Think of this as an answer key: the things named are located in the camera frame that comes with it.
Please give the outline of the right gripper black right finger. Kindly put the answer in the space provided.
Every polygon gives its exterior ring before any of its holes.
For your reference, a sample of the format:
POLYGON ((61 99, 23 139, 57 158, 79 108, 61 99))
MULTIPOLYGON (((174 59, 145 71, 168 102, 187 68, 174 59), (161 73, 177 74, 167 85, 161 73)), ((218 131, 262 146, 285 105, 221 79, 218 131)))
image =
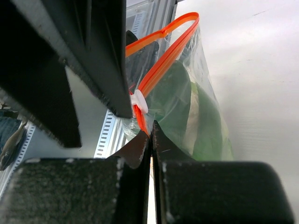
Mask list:
POLYGON ((273 167, 258 161, 195 161, 153 124, 159 224, 292 224, 295 217, 273 167))

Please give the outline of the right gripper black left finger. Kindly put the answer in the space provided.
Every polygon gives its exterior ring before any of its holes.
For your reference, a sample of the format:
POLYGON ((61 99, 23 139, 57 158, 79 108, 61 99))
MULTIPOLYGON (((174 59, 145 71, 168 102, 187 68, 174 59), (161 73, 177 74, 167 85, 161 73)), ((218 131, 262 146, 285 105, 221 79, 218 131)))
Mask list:
POLYGON ((144 224, 150 139, 139 132, 106 159, 30 159, 0 201, 3 224, 144 224))

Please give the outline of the clear zip bag orange zipper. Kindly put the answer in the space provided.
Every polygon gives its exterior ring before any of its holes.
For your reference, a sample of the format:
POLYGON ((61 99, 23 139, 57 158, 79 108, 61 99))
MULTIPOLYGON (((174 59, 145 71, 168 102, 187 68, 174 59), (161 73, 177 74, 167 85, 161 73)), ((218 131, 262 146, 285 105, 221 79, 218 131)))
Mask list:
POLYGON ((126 75, 133 117, 122 120, 127 140, 152 132, 153 122, 197 161, 231 161, 228 128, 214 94, 197 12, 137 38, 126 32, 126 75))

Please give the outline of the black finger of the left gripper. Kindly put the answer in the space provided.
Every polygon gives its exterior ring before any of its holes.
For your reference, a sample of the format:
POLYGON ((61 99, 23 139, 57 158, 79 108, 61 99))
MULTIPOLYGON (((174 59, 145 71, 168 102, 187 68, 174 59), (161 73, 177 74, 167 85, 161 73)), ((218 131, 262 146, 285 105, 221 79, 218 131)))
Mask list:
POLYGON ((63 147, 81 147, 64 66, 14 3, 0 3, 0 98, 63 147))
POLYGON ((132 117, 124 0, 15 0, 14 5, 115 116, 132 117))

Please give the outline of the dark green cucumber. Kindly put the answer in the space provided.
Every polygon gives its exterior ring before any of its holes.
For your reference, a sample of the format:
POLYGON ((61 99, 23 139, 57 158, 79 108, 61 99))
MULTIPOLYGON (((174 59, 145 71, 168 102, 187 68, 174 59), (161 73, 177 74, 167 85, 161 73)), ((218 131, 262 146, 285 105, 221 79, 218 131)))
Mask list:
POLYGON ((184 153, 183 140, 191 106, 191 81, 183 64, 176 60, 146 97, 149 117, 184 153))

